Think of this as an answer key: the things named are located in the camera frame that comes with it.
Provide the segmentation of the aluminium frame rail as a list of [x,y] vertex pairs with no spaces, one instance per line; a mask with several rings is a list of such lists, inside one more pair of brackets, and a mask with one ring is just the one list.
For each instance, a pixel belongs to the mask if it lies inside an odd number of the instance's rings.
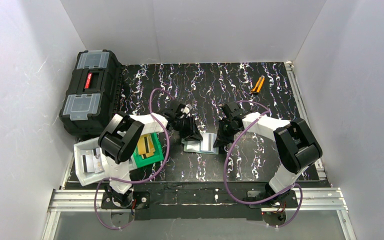
[[[265,76],[259,94],[251,94]],[[294,66],[286,62],[127,65],[120,108],[146,114],[153,89],[153,108],[170,96],[193,105],[198,127],[214,133],[225,103],[245,100],[269,107],[278,118],[306,118]],[[104,191],[95,183],[81,186],[70,160],[63,182],[49,203],[44,240],[181,240],[291,239],[354,240],[349,208],[342,190],[328,182],[324,164],[315,162],[294,189],[302,201],[297,215],[280,228],[266,225],[262,211],[235,202],[223,184],[225,151],[218,155],[187,153],[176,132],[170,135],[170,159],[153,182],[134,191],[149,192],[150,205],[123,228],[113,227],[110,212],[99,210]]]

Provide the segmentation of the green plastic bin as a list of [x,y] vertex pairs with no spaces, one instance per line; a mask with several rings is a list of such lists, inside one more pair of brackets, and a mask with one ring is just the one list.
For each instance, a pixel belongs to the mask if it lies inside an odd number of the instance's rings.
[[136,149],[132,155],[132,162],[136,165],[136,168],[142,168],[144,166],[152,165],[156,162],[160,162],[164,160],[163,149],[161,147],[158,134],[157,133],[150,133],[150,134],[155,147],[155,153],[151,157],[142,159],[142,157],[138,155],[137,145],[136,145]]

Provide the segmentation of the white bin with silver cards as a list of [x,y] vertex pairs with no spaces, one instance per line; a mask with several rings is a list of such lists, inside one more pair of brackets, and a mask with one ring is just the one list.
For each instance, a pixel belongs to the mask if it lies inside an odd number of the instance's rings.
[[75,174],[82,187],[109,177],[106,156],[98,145],[98,137],[73,145]]

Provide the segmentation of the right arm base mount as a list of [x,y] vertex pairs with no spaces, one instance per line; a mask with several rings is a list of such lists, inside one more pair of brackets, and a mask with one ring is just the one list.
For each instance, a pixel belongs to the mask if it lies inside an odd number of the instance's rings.
[[291,188],[283,193],[275,193],[267,185],[265,190],[249,190],[244,201],[258,202],[263,199],[275,197],[268,201],[249,204],[250,209],[266,209],[261,212],[266,225],[272,228],[281,228],[289,224],[298,214],[302,201],[298,200],[296,192]]

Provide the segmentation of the gold credit cards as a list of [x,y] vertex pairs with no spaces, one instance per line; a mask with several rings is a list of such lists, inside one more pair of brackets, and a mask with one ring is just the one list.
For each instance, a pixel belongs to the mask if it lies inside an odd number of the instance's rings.
[[137,154],[147,159],[155,154],[155,146],[151,134],[142,135],[137,143]]

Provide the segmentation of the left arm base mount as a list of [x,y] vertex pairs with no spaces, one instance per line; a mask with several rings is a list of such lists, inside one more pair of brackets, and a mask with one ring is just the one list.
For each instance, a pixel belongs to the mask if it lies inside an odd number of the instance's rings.
[[147,191],[129,189],[121,194],[112,188],[107,188],[104,190],[98,209],[108,211],[112,227],[121,229],[135,219],[139,210],[148,209],[150,200],[150,193]]

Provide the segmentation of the silver credit cards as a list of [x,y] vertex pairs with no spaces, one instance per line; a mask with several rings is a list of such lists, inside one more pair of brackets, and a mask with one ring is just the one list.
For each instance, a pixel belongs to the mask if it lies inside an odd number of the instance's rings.
[[89,150],[81,150],[81,169],[84,173],[101,173],[104,171],[101,149],[99,147]]

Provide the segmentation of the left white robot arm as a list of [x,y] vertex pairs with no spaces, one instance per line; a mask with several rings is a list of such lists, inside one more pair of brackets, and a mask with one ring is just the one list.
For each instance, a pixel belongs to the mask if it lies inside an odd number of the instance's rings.
[[203,139],[192,115],[192,107],[177,100],[147,115],[118,111],[98,138],[101,153],[105,155],[109,167],[109,186],[112,190],[123,195],[132,187],[128,177],[129,160],[141,136],[173,130],[187,141]]

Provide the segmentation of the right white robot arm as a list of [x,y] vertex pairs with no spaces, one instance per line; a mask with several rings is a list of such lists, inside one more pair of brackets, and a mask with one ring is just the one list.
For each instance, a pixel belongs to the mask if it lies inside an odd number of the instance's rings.
[[323,155],[321,146],[302,118],[283,120],[265,113],[244,110],[238,102],[222,106],[224,117],[219,120],[214,146],[234,143],[237,133],[250,132],[275,142],[280,167],[266,186],[272,196],[296,182],[299,176]]

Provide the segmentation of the black toolbox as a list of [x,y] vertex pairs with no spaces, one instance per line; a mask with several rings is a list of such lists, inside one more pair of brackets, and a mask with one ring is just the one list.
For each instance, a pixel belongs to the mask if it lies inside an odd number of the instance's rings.
[[64,129],[82,140],[98,137],[120,105],[123,65],[110,50],[78,53],[62,108]]

